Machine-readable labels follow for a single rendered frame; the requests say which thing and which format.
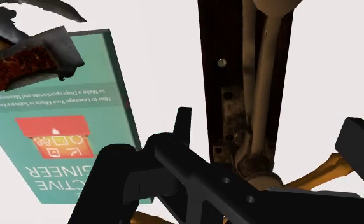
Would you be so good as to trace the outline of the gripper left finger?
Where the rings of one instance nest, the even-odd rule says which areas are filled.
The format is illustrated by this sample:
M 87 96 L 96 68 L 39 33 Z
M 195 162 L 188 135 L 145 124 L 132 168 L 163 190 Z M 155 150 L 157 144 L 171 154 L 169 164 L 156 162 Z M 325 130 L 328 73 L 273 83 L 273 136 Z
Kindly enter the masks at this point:
M 179 224 L 264 224 L 258 190 L 189 149 L 192 110 L 174 130 L 100 150 L 67 224 L 129 224 L 140 199 L 158 197 Z

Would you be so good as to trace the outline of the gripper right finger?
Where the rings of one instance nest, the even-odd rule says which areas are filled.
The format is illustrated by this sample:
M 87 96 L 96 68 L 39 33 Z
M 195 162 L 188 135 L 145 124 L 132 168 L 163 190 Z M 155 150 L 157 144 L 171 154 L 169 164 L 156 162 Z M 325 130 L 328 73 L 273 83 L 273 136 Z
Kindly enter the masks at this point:
M 344 120 L 335 149 L 364 180 L 364 120 L 347 117 Z

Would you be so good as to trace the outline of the dark brown beige long tool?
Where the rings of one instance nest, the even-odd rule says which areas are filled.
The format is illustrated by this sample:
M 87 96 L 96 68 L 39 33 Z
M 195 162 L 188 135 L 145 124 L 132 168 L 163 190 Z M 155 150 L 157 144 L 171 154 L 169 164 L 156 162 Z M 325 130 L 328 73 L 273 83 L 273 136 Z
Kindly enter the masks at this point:
M 259 190 L 281 187 L 277 133 L 302 0 L 197 0 L 209 158 Z

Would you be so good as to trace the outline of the teal book with red picture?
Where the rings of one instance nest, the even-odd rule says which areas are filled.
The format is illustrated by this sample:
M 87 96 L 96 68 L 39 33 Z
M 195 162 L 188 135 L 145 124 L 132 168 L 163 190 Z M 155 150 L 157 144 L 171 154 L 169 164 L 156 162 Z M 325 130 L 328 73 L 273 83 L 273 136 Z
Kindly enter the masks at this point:
M 71 38 L 74 76 L 0 93 L 0 146 L 43 204 L 74 204 L 103 147 L 141 149 L 110 31 Z

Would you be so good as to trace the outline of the dark grey brown ragged object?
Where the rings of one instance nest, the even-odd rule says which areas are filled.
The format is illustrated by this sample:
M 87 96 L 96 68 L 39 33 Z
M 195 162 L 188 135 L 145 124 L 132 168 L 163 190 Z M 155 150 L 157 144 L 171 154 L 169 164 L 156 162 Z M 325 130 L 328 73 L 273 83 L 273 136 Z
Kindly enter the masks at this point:
M 0 92 L 58 78 L 63 81 L 84 65 L 66 28 L 28 36 L 13 23 L 16 11 L 3 5 L 29 4 L 76 22 L 85 19 L 62 0 L 0 0 Z

